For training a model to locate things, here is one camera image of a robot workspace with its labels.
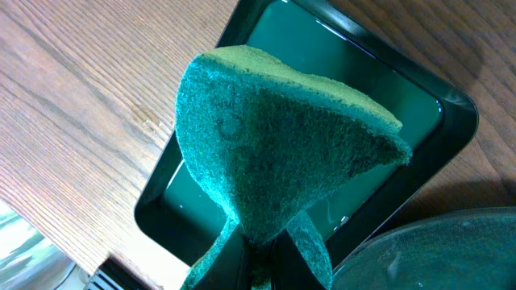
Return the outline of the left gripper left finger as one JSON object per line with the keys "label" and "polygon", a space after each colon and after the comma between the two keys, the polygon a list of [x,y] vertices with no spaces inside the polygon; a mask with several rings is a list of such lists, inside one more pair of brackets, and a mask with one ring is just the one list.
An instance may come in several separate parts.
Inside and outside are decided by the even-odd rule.
{"label": "left gripper left finger", "polygon": [[239,227],[193,290],[249,290],[250,247]]}

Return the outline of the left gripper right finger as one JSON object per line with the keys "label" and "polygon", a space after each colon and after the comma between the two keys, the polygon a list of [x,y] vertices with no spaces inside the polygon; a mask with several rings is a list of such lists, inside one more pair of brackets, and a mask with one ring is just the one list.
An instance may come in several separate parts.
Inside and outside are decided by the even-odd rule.
{"label": "left gripper right finger", "polygon": [[323,290],[287,230],[274,241],[271,263],[272,290]]}

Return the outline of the green scouring sponge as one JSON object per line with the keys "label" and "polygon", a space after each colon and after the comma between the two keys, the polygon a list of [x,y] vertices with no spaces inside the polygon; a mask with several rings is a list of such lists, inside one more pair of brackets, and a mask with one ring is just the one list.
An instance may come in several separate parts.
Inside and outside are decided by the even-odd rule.
{"label": "green scouring sponge", "polygon": [[292,240],[314,282],[330,288],[330,256],[307,210],[363,173],[407,164],[412,150],[401,128],[360,91],[258,48],[196,55],[177,90],[175,133],[189,174],[227,220],[183,288],[206,281],[236,236],[253,254],[252,288],[272,287],[269,254],[280,236]]}

